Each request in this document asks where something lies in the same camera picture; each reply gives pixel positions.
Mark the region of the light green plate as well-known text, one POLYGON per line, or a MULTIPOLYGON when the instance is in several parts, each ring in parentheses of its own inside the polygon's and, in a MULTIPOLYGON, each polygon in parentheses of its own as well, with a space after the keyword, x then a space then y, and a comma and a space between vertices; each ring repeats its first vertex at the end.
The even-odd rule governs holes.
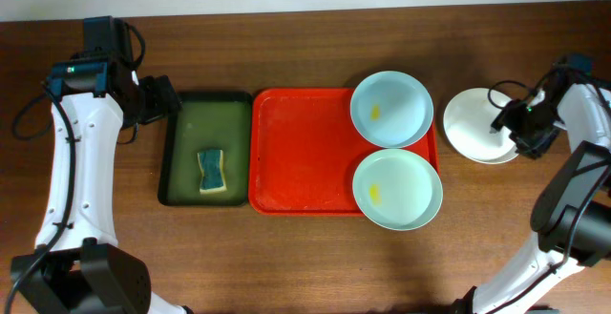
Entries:
POLYGON ((443 203, 437 171, 421 156, 402 149, 365 157, 354 172, 352 194, 369 220, 393 231, 425 226, 443 203))

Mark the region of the white plate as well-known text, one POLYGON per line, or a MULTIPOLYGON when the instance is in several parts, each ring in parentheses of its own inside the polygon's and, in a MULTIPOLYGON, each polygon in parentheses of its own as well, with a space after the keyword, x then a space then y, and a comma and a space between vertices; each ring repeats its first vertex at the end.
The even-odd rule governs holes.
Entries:
POLYGON ((517 157, 510 131, 499 132, 491 124, 501 110, 488 99, 489 90, 473 88, 453 97, 443 115, 443 128, 454 149, 462 156, 485 164, 500 164, 517 157))

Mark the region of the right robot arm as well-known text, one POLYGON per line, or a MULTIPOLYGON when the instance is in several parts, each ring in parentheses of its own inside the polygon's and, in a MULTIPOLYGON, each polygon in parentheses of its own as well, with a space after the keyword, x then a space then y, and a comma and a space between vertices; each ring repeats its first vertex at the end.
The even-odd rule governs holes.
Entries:
POLYGON ((609 259, 610 209, 592 201, 610 184, 609 83, 568 80, 503 106, 489 90, 467 90, 448 104, 444 129, 453 145, 508 130, 514 153, 530 158, 564 130, 572 151, 537 199, 530 238, 488 283, 456 300, 453 313, 526 313, 562 280, 609 259))

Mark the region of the green yellow sponge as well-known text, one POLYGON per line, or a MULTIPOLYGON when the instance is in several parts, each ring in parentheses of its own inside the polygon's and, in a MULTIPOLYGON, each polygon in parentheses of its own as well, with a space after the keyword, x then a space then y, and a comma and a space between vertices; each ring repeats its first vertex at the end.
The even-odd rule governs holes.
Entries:
POLYGON ((197 154, 200 167, 200 194, 208 195, 227 189, 223 169, 224 153, 221 149, 208 149, 197 154))

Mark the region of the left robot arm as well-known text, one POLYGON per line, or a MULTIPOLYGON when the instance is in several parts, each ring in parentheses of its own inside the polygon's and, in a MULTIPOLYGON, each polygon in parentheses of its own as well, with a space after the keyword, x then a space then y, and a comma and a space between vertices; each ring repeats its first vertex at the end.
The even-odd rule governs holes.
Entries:
POLYGON ((142 59, 83 52, 57 63, 43 84, 54 150, 45 218, 35 250, 11 261, 11 290, 39 313, 187 313, 157 295, 147 266, 118 247, 113 218, 121 130, 179 109, 166 76, 137 77, 142 59))

